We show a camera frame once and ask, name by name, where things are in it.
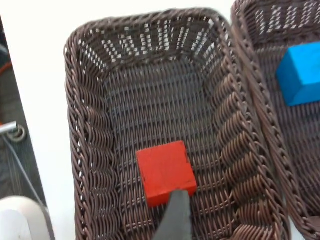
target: woven basket bottom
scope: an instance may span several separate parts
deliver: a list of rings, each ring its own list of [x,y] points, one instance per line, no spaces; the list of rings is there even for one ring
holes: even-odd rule
[[[177,140],[184,141],[198,182],[191,199],[194,235],[226,238],[235,228],[235,203],[230,186],[222,183],[226,166],[216,157],[212,92],[198,69],[180,59],[126,68],[106,81],[128,239],[150,239],[165,210],[145,203],[136,151]],[[220,223],[214,225],[213,219]]]

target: white surface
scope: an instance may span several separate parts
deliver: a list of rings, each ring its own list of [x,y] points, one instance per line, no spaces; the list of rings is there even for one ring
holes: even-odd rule
[[[0,236],[1,240],[50,240],[41,207],[21,196],[0,200]]]
[[[169,8],[214,8],[229,20],[233,2],[8,0],[1,3],[0,14],[56,240],[75,239],[63,56],[64,44],[72,31],[92,20]]]

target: blue wooden block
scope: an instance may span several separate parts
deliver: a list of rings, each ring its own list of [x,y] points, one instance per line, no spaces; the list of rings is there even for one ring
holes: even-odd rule
[[[288,106],[320,101],[320,42],[289,47],[276,77]]]

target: wicker basket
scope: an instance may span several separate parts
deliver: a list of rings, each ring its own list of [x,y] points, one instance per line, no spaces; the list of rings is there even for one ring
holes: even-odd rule
[[[210,9],[107,18],[65,46],[77,240],[149,240],[136,150],[183,140],[194,239],[289,239],[226,21]]]
[[[320,239],[320,102],[285,105],[276,69],[287,48],[320,40],[320,1],[239,0],[232,31],[287,201],[306,239]]]

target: red wooden block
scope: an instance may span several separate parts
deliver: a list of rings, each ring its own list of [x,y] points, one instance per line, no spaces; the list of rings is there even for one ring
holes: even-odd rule
[[[149,207],[167,203],[174,190],[195,193],[197,182],[183,141],[139,150],[136,156]]]

